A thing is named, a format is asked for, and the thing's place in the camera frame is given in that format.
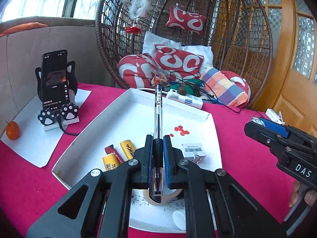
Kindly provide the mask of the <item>person's right hand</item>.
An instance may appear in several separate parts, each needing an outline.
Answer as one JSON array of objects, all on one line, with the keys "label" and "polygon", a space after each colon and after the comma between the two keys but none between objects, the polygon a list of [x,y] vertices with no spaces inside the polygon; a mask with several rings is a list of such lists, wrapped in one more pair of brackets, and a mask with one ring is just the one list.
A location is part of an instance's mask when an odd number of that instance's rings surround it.
[{"label": "person's right hand", "polygon": [[[301,183],[297,180],[293,182],[293,188],[292,188],[292,193],[290,196],[290,200],[288,203],[289,208],[291,208],[298,200],[299,198],[299,189],[300,189]],[[317,193],[313,190],[307,191],[307,193],[304,196],[304,200],[306,204],[309,207],[312,207],[316,201]]]}]

